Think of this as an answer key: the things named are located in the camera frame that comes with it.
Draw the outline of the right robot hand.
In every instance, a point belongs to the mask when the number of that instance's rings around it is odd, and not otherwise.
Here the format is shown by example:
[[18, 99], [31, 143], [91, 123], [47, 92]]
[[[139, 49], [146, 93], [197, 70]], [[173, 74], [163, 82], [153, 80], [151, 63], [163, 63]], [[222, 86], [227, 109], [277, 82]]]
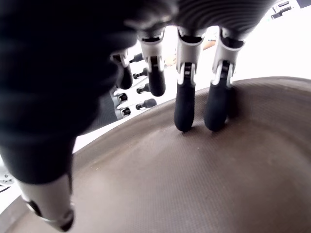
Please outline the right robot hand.
[[74, 222], [72, 149], [100, 96], [122, 77], [140, 42], [152, 94], [164, 92], [160, 43], [178, 28], [174, 122], [194, 116], [194, 71], [205, 30], [220, 28], [204, 121], [229, 115], [230, 79], [246, 36], [272, 0], [3, 0], [0, 3], [0, 154], [28, 208], [60, 232]]

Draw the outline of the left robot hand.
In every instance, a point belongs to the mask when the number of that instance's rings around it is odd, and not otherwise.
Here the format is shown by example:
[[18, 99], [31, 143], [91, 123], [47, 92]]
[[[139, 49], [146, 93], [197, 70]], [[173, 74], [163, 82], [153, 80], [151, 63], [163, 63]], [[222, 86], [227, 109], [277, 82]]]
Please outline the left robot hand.
[[133, 85], [133, 80], [144, 76], [147, 77], [147, 69], [144, 68], [140, 73], [132, 73], [130, 64], [140, 62], [143, 60], [142, 54], [139, 53], [135, 56], [129, 55], [128, 49], [123, 51], [115, 52], [111, 55], [111, 60], [115, 62], [121, 68], [121, 75], [117, 79], [115, 87], [110, 91], [110, 96], [114, 103], [114, 111], [117, 119], [123, 119], [131, 115], [131, 109], [129, 107], [121, 107], [120, 105], [128, 101], [128, 95], [126, 93], [115, 92], [118, 89], [128, 90]]

